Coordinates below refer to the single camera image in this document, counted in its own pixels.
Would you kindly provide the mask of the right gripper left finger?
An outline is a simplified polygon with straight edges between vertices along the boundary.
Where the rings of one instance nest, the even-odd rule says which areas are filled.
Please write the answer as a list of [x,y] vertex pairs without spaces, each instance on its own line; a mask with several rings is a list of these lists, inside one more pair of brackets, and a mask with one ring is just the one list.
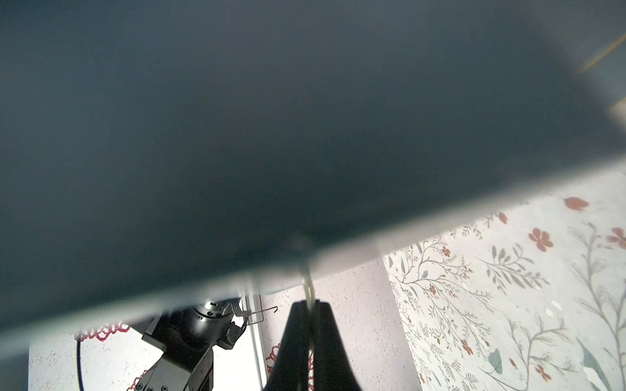
[[308,304],[306,301],[293,303],[275,365],[264,390],[309,389],[309,353],[312,335],[311,311]]

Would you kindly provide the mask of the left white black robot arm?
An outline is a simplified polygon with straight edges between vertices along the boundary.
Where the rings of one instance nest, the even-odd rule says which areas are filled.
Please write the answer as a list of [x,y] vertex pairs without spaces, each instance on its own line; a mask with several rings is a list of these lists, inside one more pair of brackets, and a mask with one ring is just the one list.
[[252,314],[241,307],[241,298],[236,297],[166,311],[105,330],[114,333],[133,329],[162,352],[158,361],[136,379],[132,390],[212,390],[215,346],[233,349]]

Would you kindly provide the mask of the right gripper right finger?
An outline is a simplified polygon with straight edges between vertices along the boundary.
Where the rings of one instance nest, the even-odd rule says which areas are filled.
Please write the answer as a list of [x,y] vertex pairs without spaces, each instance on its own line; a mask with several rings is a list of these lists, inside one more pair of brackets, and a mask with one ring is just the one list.
[[312,340],[314,390],[361,390],[350,366],[331,305],[327,302],[316,301],[312,316]]

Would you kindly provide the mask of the teal drawer cabinet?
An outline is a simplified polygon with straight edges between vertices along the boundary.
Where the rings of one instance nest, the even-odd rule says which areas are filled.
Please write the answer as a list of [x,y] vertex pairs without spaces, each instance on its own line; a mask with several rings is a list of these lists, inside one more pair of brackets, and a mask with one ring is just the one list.
[[624,161],[622,1],[4,1],[1,354]]

